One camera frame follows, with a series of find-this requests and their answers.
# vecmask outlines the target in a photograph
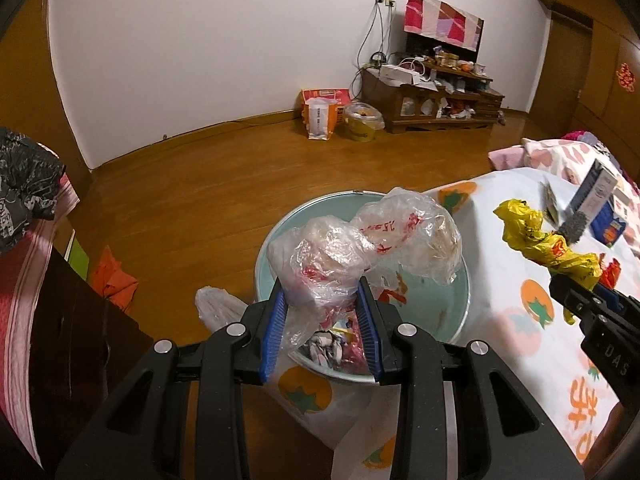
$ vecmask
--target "metal screw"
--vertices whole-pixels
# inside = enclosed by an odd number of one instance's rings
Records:
[[[226,327],[226,333],[233,336],[239,336],[244,333],[246,327],[242,323],[232,323]]]
[[[474,354],[484,355],[489,351],[489,345],[484,341],[473,341],[471,343],[471,351]]]
[[[416,332],[418,332],[418,329],[411,323],[402,323],[401,325],[398,325],[398,333],[404,336],[411,337],[412,335],[415,335]]]
[[[161,339],[154,345],[154,350],[159,354],[166,354],[174,346],[168,339]]]

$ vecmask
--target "crumpled wrapper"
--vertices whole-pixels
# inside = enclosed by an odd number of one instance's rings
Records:
[[[544,232],[541,211],[530,208],[524,200],[512,198],[502,202],[494,213],[504,222],[502,240],[511,249],[553,272],[566,274],[588,290],[596,286],[602,273],[598,256],[574,253],[562,235]]]

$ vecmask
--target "orange cloth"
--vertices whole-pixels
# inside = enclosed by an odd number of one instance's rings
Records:
[[[121,265],[111,254],[109,246],[106,246],[91,276],[91,288],[126,312],[138,288],[138,280],[124,272]]]

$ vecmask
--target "white box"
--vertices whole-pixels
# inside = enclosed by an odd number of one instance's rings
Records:
[[[420,74],[415,70],[409,70],[397,65],[383,65],[380,67],[380,78],[395,79],[407,85],[417,85],[420,82]]]

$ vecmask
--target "pillow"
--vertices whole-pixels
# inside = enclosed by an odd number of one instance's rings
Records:
[[[512,170],[513,168],[522,168],[524,163],[524,148],[522,146],[511,146],[501,150],[489,152],[489,164],[494,170]]]
[[[635,186],[629,184],[609,157],[578,140],[522,139],[524,165],[564,178],[572,184],[581,184],[598,159],[618,179],[617,188],[630,199],[629,217],[624,237],[633,254],[640,258],[640,196]]]

